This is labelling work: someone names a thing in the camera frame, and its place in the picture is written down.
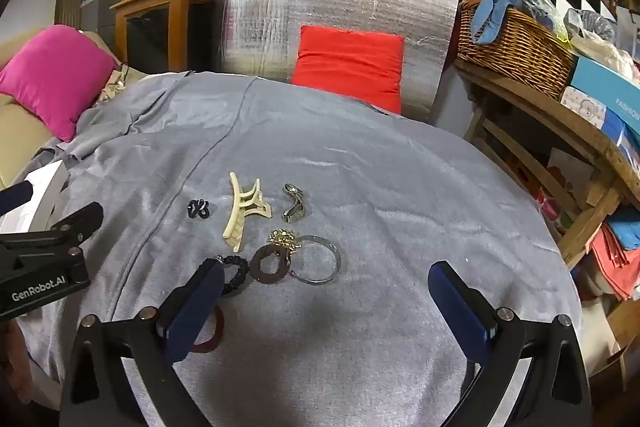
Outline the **dark red hair elastic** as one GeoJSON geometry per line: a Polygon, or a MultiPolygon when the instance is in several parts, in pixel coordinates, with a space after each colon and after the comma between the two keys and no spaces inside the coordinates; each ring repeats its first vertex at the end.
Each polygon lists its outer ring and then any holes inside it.
{"type": "Polygon", "coordinates": [[[191,348],[193,353],[209,353],[215,351],[224,337],[224,311],[220,306],[214,306],[215,328],[213,335],[202,343],[194,343],[191,348]]]}

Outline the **gold cluster brooch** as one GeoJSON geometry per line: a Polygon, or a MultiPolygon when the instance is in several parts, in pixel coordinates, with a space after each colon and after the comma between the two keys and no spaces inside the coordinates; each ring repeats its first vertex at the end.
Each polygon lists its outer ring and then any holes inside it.
{"type": "Polygon", "coordinates": [[[302,245],[302,240],[290,230],[277,229],[270,232],[269,243],[285,249],[289,254],[294,254],[302,245]]]}

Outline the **cream plastic hair claw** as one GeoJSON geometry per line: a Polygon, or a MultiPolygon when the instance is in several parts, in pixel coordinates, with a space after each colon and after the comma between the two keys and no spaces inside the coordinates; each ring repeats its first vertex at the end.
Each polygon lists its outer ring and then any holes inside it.
{"type": "Polygon", "coordinates": [[[244,191],[235,172],[230,173],[232,187],[232,205],[230,216],[222,238],[232,251],[237,254],[242,245],[245,221],[248,216],[258,216],[266,219],[272,217],[271,206],[264,199],[262,184],[257,178],[253,186],[244,191]]]}

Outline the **silver metal bangle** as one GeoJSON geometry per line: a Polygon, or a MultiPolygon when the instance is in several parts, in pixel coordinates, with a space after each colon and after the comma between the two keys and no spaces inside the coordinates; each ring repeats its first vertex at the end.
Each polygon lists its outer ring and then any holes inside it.
{"type": "Polygon", "coordinates": [[[332,283],[342,269],[341,251],[324,237],[302,235],[296,237],[295,260],[290,275],[310,286],[332,283]]]}

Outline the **white organizer box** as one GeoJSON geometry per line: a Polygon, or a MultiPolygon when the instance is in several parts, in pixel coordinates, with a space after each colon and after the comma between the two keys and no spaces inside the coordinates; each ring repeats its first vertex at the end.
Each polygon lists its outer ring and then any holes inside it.
{"type": "Polygon", "coordinates": [[[68,171],[62,160],[29,173],[26,181],[32,184],[32,198],[1,218],[1,233],[46,231],[55,202],[67,179],[68,171]]]}

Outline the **beige leather sofa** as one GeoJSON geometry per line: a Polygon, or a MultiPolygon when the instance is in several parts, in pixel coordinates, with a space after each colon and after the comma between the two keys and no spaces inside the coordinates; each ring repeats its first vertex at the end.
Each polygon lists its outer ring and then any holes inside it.
{"type": "MultiPolygon", "coordinates": [[[[45,29],[32,28],[2,42],[1,67],[8,64],[28,40],[45,29]]],[[[119,68],[119,60],[98,34],[91,31],[81,33],[110,54],[119,68]]],[[[12,96],[1,95],[1,190],[11,185],[37,150],[51,138],[52,134],[36,116],[28,113],[12,96]]]]}

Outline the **magenta pillow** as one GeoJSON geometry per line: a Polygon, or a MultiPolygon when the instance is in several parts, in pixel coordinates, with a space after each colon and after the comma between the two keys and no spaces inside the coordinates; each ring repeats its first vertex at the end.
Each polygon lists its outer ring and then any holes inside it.
{"type": "Polygon", "coordinates": [[[29,39],[1,69],[1,92],[37,116],[61,141],[110,79],[117,63],[77,29],[53,25],[29,39]]]}

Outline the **grey bed blanket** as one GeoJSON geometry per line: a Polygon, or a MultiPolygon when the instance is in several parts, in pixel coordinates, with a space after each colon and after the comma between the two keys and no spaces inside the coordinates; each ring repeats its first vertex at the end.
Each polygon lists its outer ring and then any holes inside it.
{"type": "Polygon", "coordinates": [[[465,361],[427,289],[446,260],[525,320],[582,319],[541,214],[499,167],[457,136],[322,91],[239,75],[146,78],[90,108],[63,159],[65,217],[99,202],[88,289],[21,319],[29,354],[62,381],[80,320],[127,320],[228,253],[235,172],[257,178],[270,219],[246,221],[241,254],[281,226],[292,183],[300,235],[329,239],[340,274],[310,286],[248,282],[221,301],[221,345],[177,366],[216,426],[436,426],[459,399],[465,361]]]}

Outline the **wooden shelf table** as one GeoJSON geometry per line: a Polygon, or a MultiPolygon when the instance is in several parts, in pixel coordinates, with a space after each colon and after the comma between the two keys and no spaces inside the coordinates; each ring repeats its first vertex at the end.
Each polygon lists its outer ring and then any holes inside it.
{"type": "Polygon", "coordinates": [[[602,131],[547,95],[523,83],[458,58],[459,76],[470,86],[476,103],[464,139],[483,152],[512,179],[500,153],[511,153],[540,182],[572,225],[559,239],[565,264],[578,265],[587,243],[604,219],[622,204],[639,205],[639,176],[602,131]],[[593,168],[584,196],[568,193],[547,169],[552,148],[585,161],[593,168]]]}

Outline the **teal cardboard box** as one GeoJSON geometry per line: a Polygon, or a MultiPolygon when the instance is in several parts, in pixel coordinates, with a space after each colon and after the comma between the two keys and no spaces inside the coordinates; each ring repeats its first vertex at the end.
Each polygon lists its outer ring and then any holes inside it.
{"type": "Polygon", "coordinates": [[[561,104],[610,139],[639,173],[639,88],[587,57],[579,57],[561,104]]]}

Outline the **red cushion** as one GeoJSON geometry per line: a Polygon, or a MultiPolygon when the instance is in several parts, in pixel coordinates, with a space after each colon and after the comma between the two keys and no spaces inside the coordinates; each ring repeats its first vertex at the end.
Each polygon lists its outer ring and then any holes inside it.
{"type": "Polygon", "coordinates": [[[399,114],[404,47],[398,35],[305,25],[291,82],[399,114]]]}

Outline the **wicker basket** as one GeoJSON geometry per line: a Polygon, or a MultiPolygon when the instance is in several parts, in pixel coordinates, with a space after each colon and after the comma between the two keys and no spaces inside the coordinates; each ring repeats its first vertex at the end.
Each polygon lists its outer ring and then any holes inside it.
{"type": "Polygon", "coordinates": [[[514,8],[506,10],[498,36],[492,43],[474,43],[471,23],[479,5],[478,2],[460,5],[460,60],[489,69],[560,101],[572,80],[578,57],[551,31],[514,8]]]}

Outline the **silver insulation foil sheet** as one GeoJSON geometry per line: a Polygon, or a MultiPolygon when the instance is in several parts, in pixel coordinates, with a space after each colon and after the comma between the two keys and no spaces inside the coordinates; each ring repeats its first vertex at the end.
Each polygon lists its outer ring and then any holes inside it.
{"type": "Polygon", "coordinates": [[[290,81],[305,25],[375,31],[405,41],[401,112],[427,121],[459,0],[217,0],[213,63],[231,74],[290,81]]]}

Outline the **blue cloth in basket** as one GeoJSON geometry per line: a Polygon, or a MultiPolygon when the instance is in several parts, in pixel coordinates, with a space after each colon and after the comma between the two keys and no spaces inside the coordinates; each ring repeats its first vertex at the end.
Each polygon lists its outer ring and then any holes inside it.
{"type": "Polygon", "coordinates": [[[514,8],[530,14],[527,0],[482,0],[475,10],[470,26],[470,35],[474,44],[486,46],[493,43],[506,17],[508,9],[514,8]]]}

